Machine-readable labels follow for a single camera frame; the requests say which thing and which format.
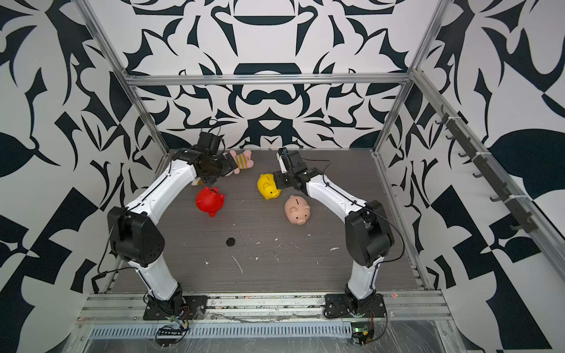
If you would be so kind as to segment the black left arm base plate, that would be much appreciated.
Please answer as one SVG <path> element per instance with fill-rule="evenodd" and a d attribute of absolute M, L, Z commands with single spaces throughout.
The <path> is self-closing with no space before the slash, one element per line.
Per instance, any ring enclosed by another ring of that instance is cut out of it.
<path fill-rule="evenodd" d="M 179 320 L 201 319 L 206 313 L 207 300 L 208 297 L 204 295 L 176 295 L 169 301 L 161 301 L 147 295 L 143 319 L 157 321 L 171 319 L 173 316 Z"/>

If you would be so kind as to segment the red piggy bank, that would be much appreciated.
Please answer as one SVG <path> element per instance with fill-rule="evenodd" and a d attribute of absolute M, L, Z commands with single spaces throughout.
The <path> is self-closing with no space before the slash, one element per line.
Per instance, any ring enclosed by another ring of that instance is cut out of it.
<path fill-rule="evenodd" d="M 215 217 L 225 203 L 225 195 L 218 188 L 205 187 L 196 198 L 196 206 L 199 210 L 207 213 L 210 217 Z"/>

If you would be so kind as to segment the pink piggy bank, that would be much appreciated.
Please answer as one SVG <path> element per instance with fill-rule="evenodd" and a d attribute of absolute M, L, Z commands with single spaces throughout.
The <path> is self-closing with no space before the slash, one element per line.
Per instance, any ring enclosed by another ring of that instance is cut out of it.
<path fill-rule="evenodd" d="M 310 205 L 300 196 L 290 196 L 285 203 L 285 215 L 292 224 L 306 224 L 310 218 Z"/>

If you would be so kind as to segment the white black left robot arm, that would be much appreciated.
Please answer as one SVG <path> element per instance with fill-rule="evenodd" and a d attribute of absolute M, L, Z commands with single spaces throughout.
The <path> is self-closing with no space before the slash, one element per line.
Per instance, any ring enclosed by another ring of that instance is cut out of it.
<path fill-rule="evenodd" d="M 238 170 L 233 151 L 179 149 L 164 172 L 138 198 L 107 215 L 111 252 L 135 269 L 148 291 L 148 301 L 172 316 L 183 306 L 182 287 L 164 258 L 165 239 L 157 225 L 167 207 L 195 179 L 213 184 Z"/>

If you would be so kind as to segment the yellow piggy bank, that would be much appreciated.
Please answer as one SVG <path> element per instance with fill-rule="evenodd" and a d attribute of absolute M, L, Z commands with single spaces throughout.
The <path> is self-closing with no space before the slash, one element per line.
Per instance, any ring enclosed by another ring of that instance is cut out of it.
<path fill-rule="evenodd" d="M 273 174 L 260 175 L 257 181 L 257 189 L 265 200 L 276 199 L 281 194 L 281 190 L 276 187 Z"/>

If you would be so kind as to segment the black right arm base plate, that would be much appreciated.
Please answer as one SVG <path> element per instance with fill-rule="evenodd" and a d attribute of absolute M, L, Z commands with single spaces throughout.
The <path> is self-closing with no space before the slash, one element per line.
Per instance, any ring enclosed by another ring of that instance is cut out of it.
<path fill-rule="evenodd" d="M 388 314 L 383 296 L 373 293 L 365 299 L 356 299 L 352 294 L 326 294 L 323 315 L 326 319 L 383 318 Z"/>

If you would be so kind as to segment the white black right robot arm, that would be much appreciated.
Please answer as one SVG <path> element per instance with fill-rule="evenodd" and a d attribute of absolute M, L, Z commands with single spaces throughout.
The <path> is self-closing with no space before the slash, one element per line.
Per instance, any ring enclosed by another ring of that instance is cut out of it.
<path fill-rule="evenodd" d="M 319 169 L 274 174 L 278 188 L 294 188 L 322 203 L 344 222 L 347 251 L 353 259 L 345 294 L 361 307 L 375 293 L 379 267 L 394 245 L 392 226 L 381 203 L 367 202 L 338 187 Z"/>

